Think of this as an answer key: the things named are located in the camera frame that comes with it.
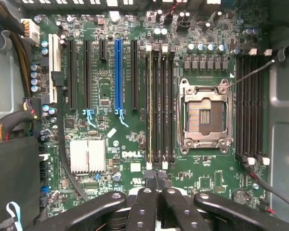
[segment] pci slot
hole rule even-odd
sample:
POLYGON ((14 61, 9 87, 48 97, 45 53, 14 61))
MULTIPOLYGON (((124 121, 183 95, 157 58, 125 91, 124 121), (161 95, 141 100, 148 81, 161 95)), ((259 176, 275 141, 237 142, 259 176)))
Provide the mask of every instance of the pci slot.
POLYGON ((158 64, 159 64, 159 52, 153 51, 153 66, 152 66, 152 107, 153 107, 153 120, 152 120, 152 152, 154 157, 154 167, 159 169, 161 165, 161 154, 158 148, 158 140, 160 135, 158 134, 158 64))
POLYGON ((123 44, 120 39, 115 40, 115 114, 119 115, 121 124, 128 127, 123 122, 123 44))
POLYGON ((173 155, 173 59, 174 52, 168 55, 168 157, 171 168, 175 167, 173 155))
POLYGON ((138 110, 138 46, 131 41, 131 109, 138 110))
POLYGON ((107 44, 106 44, 106 39, 100 39, 98 41, 98 47, 99 47, 100 61, 102 61, 103 63, 107 62, 107 44))
POLYGON ((67 87, 68 109, 77 108, 77 60, 76 43, 74 38, 67 41, 67 87))
POLYGON ((61 71, 61 51, 60 38, 54 34, 48 35, 48 52, 49 52, 49 102, 57 103, 57 89, 53 85, 51 78, 52 71, 61 71))
POLYGON ((83 101, 84 109, 92 109, 92 50, 89 40, 83 41, 83 101))

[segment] pcie slot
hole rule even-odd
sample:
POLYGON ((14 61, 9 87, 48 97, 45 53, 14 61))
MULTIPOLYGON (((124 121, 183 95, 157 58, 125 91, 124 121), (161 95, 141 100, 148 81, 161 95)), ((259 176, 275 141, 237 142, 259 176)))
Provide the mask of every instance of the pcie slot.
POLYGON ((106 45, 106 39, 100 39, 98 41, 98 47, 99 47, 99 58, 100 60, 105 63, 107 62, 107 45, 106 45))
POLYGON ((83 99, 84 109, 92 109, 92 50, 89 40, 83 41, 83 99))
POLYGON ((174 167, 173 155, 173 59, 174 53, 168 55, 168 157, 171 168, 174 167))
POLYGON ((119 115, 121 124, 128 127, 123 122, 123 44, 122 40, 115 40, 115 114, 119 115))
POLYGON ((53 86, 52 71, 61 71, 60 38, 54 34, 48 35, 49 52, 49 101, 57 103, 57 89, 53 86))
POLYGON ((161 108, 161 116, 160 116, 160 153, 161 156, 164 158, 162 160, 162 168, 168 169, 168 155, 166 153, 166 150, 168 148, 168 145, 166 143, 167 140, 167 130, 166 130, 166 93, 167 93, 167 85, 166 85, 166 57, 164 54, 162 54, 161 60, 160 60, 160 108, 161 108))
POLYGON ((67 91, 68 91, 68 109, 77 108, 77 60, 75 40, 69 39, 67 42, 67 91))
POLYGON ((138 46, 131 41, 131 109, 138 110, 138 46))
POLYGON ((153 106, 153 125, 152 125, 152 151, 154 156, 154 166, 155 169, 159 169, 161 164, 161 155, 158 148, 158 51, 154 51, 153 57, 153 67, 152 67, 152 82, 153 82, 153 96, 152 96, 152 106, 153 106))

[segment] electrolytic capacitor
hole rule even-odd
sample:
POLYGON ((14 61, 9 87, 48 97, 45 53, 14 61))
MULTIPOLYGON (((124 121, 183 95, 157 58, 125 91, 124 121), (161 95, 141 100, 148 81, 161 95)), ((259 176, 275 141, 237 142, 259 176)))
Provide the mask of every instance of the electrolytic capacitor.
POLYGON ((157 13, 156 13, 156 20, 157 20, 157 21, 161 18, 162 14, 163 14, 163 11, 162 11, 162 10, 158 10, 158 11, 157 11, 157 13))
POLYGON ((179 17, 178 17, 178 22, 182 21, 184 16, 185 16, 184 12, 180 12, 179 17))
POLYGON ((57 117, 51 117, 51 118, 50 118, 50 122, 51 122, 52 124, 55 124, 55 123, 57 122, 57 117))
POLYGON ((31 78, 39 79, 40 78, 40 73, 33 71, 33 72, 30 73, 30 76, 31 76, 31 78))
POLYGON ((40 66, 36 64, 32 64, 30 68, 31 68, 31 71, 40 71, 40 66))
POLYGON ((31 79, 31 85, 40 86, 40 80, 38 80, 36 78, 31 79))
POLYGON ((50 108, 50 109, 48 110, 48 113, 51 114, 51 115, 54 115, 54 114, 57 113, 57 111, 58 111, 58 110, 57 110, 55 107, 52 107, 52 108, 50 108))
POLYGON ((39 134, 40 134, 41 136, 50 135, 50 130, 49 130, 49 129, 42 130, 42 131, 39 132, 39 134))
POLYGON ((207 31, 210 28, 210 26, 211 26, 211 23, 206 22, 205 25, 202 28, 202 31, 203 32, 207 31))
POLYGON ((41 50, 41 53, 42 53, 42 55, 48 55, 48 49, 47 48, 43 48, 42 50, 41 50))
POLYGON ((249 36, 249 35, 252 34, 252 29, 251 29, 251 28, 247 28, 247 29, 245 29, 245 30, 242 32, 242 34, 243 34, 244 36, 249 36))
POLYGON ((222 14, 223 13, 221 11, 216 12, 215 16, 213 17, 213 21, 216 22, 217 20, 219 20, 222 14))
POLYGON ((63 29, 64 29, 62 23, 59 22, 59 21, 56 22, 56 26, 57 26, 60 30, 63 30, 63 29))
POLYGON ((42 107, 42 110, 44 111, 44 112, 48 112, 49 111, 49 109, 50 109, 50 106, 48 106, 48 105, 43 105, 43 107, 42 107))
POLYGON ((190 13, 190 12, 186 12, 186 13, 184 14, 183 21, 184 21, 184 22, 187 22, 187 21, 189 20, 189 16, 191 16, 191 13, 190 13))
POLYGON ((224 45, 219 45, 218 47, 217 47, 217 53, 223 53, 224 52, 224 50, 225 50, 225 46, 224 45))
POLYGON ((41 91, 41 88, 38 87, 38 86, 32 86, 32 87, 31 87, 31 91, 32 91, 33 93, 39 93, 39 92, 41 91))
POLYGON ((53 202, 55 202, 60 196, 60 191, 56 190, 48 199, 48 203, 52 204, 53 202))

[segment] resistor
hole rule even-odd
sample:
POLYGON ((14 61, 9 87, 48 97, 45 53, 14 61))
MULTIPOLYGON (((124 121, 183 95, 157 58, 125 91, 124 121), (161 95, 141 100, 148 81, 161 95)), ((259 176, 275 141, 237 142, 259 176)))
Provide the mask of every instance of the resistor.
POLYGON ((48 203, 52 204, 53 202, 55 202, 60 196, 60 191, 56 190, 48 199, 48 203))

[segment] green circuit board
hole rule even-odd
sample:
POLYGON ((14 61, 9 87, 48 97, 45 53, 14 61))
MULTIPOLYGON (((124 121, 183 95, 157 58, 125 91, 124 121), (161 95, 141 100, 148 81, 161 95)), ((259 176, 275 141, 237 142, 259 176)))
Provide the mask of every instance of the green circuit board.
MULTIPOLYGON (((78 140, 100 140, 105 141, 105 164, 104 172, 90 172, 75 174, 79 184, 83 187, 89 198, 95 198, 108 191, 118 190, 128 194, 134 187, 144 186, 144 171, 147 169, 148 149, 141 148, 142 143, 147 143, 147 121, 143 120, 143 113, 147 113, 147 67, 146 67, 146 47, 148 44, 166 44, 167 48, 175 48, 173 59, 173 141, 174 141, 174 165, 165 169, 168 175, 168 182, 173 187, 185 189, 192 196, 196 192, 211 191, 218 193, 226 198, 231 198, 231 192, 234 189, 242 188, 250 195, 248 206, 256 207, 259 198, 265 197, 264 190, 254 189, 253 180, 247 175, 245 170, 235 159, 235 141, 236 141, 236 88, 231 89, 233 99, 233 108, 230 120, 232 121, 233 143, 227 153, 221 153, 219 148, 209 149, 190 149, 188 154, 182 154, 177 142, 177 97, 176 92, 179 89, 179 83, 183 78, 188 79, 190 85, 217 86, 223 79, 229 81, 229 84, 235 82, 236 62, 230 54, 231 47, 248 44, 253 46, 265 43, 265 38, 259 36, 258 40, 244 38, 241 35, 242 30, 247 27, 257 27, 261 34, 261 23, 266 21, 267 12, 265 9, 246 10, 238 14, 232 8, 223 9, 223 12, 229 12, 232 16, 224 16, 215 24, 215 27, 203 33, 201 27, 197 25, 196 20, 191 14, 191 28, 188 32, 180 33, 176 31, 175 24, 168 26, 158 23, 154 19, 154 12, 139 13, 138 15, 120 15, 118 22, 113 23, 109 12, 100 15, 72 15, 72 22, 67 22, 67 15, 48 15, 43 16, 40 26, 40 40, 48 41, 49 34, 57 34, 58 28, 56 21, 69 31, 69 35, 74 37, 76 44, 76 63, 77 63, 77 87, 76 99, 77 107, 75 110, 69 110, 68 98, 65 104, 65 135, 66 152, 70 159, 70 142, 78 140), (238 19, 244 19, 244 24, 238 24, 238 19), (167 29, 167 34, 156 37, 155 28, 167 29), (106 40, 107 62, 101 62, 99 56, 99 39, 106 40), (124 123, 121 123, 119 116, 115 114, 115 57, 114 57, 114 39, 122 39, 123 42, 123 106, 125 109, 124 123), (83 41, 88 40, 92 50, 92 122, 97 126, 94 128, 88 124, 87 115, 83 115, 84 104, 84 47, 83 41), (131 40, 138 42, 138 110, 132 110, 131 94, 131 40), (189 44, 203 44, 207 47, 209 44, 215 46, 211 53, 203 51, 202 54, 188 52, 189 44), (219 44, 225 46, 222 55, 216 52, 219 44), (223 69, 193 69, 185 66, 185 61, 191 57, 200 58, 206 62, 227 62, 227 68, 223 69), (114 180, 115 173, 120 173, 120 179, 114 180)), ((67 76, 68 49, 61 50, 61 70, 67 76)), ((33 61, 37 64, 41 62, 40 48, 33 49, 33 61)), ((41 87, 43 92, 36 94, 40 97, 42 94, 49 93, 49 75, 45 67, 41 77, 41 87)), ((264 117, 267 114, 267 96, 268 90, 264 91, 264 117)), ((56 141, 57 125, 50 122, 49 117, 43 118, 43 128, 52 131, 52 137, 47 146, 46 153, 49 154, 50 164, 50 187, 51 193, 58 190, 60 196, 53 204, 49 206, 49 215, 54 216, 62 211, 68 210, 83 202, 75 193, 72 184, 68 180, 62 167, 58 155, 58 143, 56 141)), ((263 124, 263 144, 266 144, 266 128, 263 124)), ((258 174, 266 178, 266 168, 256 165, 258 174)))

